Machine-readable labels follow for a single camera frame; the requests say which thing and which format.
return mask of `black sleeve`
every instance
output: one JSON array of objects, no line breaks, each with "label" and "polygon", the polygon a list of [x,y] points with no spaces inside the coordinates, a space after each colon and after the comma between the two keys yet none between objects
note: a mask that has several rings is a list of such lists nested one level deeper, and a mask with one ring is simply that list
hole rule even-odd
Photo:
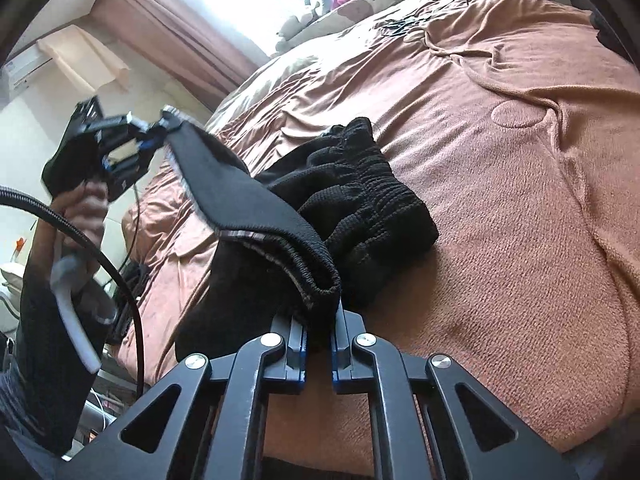
[{"label": "black sleeve", "polygon": [[15,445],[11,435],[0,422],[0,471],[3,478],[42,480]]},{"label": "black sleeve", "polygon": [[[109,326],[81,308],[78,317],[95,351],[102,355]],[[37,444],[62,456],[71,447],[95,375],[80,361],[49,284],[29,264],[24,271],[13,364],[19,370],[24,410],[30,414],[24,423]]]}]

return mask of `air conditioner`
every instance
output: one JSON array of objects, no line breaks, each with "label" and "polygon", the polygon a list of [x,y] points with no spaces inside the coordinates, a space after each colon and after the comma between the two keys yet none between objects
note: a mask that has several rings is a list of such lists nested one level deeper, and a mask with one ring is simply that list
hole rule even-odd
[{"label": "air conditioner", "polygon": [[8,61],[0,73],[0,108],[24,92],[49,61],[51,56],[41,51],[37,44]]}]

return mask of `circular pattern on blanket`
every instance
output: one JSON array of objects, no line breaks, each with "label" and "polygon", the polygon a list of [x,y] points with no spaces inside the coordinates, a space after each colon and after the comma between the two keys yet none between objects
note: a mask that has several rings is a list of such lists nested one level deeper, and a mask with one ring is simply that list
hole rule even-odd
[{"label": "circular pattern on blanket", "polygon": [[497,105],[491,118],[505,128],[529,128],[545,118],[546,109],[511,99]]}]

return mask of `bed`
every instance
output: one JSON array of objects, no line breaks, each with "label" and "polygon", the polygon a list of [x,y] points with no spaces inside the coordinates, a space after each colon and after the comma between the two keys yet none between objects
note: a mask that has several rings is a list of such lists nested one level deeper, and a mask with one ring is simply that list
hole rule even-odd
[{"label": "bed", "polygon": [[290,20],[293,19],[293,23],[295,24],[298,22],[298,19],[291,16],[278,33],[281,40],[276,44],[276,51],[281,54],[313,38],[320,38],[321,36],[342,32],[351,27],[351,25],[374,15],[380,10],[388,9],[391,5],[401,1],[403,0],[349,0],[331,10],[329,13],[320,16],[315,21],[312,21],[306,27],[303,27],[299,23],[297,27],[293,25],[294,28],[292,30],[302,29],[294,35],[288,34],[287,27],[292,25]]},{"label": "bed", "polygon": [[[424,20],[385,28],[407,16]],[[207,130],[256,174],[357,116],[440,231],[364,313],[368,330],[451,354],[562,452],[636,410],[640,76],[588,14],[405,0],[272,60]],[[168,163],[142,211],[133,255],[152,269],[140,311],[153,384],[175,365],[175,328],[206,291],[217,240]],[[132,333],[117,358],[134,374]],[[328,368],[313,355],[303,394],[272,396],[264,453],[370,475],[366,398],[332,394]]]}]

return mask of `white wall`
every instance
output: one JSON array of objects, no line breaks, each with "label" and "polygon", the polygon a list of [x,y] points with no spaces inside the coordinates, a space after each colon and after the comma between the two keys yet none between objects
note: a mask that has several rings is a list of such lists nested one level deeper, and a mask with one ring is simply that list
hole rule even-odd
[{"label": "white wall", "polygon": [[[145,120],[155,121],[166,104],[173,105],[193,116],[201,123],[210,117],[199,101],[164,71],[139,56],[125,45],[113,41],[85,19],[78,23],[101,40],[130,67],[130,87],[125,90],[111,82],[98,91],[107,115],[132,111]],[[42,73],[30,88],[14,99],[0,112],[0,185],[26,192],[45,203],[50,199],[40,181],[42,168],[56,151],[69,116],[76,103],[84,99],[65,78],[53,62],[42,68]],[[156,154],[153,168],[140,182],[142,191],[157,170],[161,154]],[[108,235],[103,250],[114,261],[124,257],[124,241],[120,220],[134,201],[130,189],[110,206],[107,220]],[[29,237],[34,217],[12,208],[0,208],[0,262],[8,262],[20,237]],[[7,313],[0,304],[0,330],[8,323]]]},{"label": "white wall", "polygon": [[88,14],[94,2],[95,0],[49,0],[21,35],[10,57],[50,30]]}]

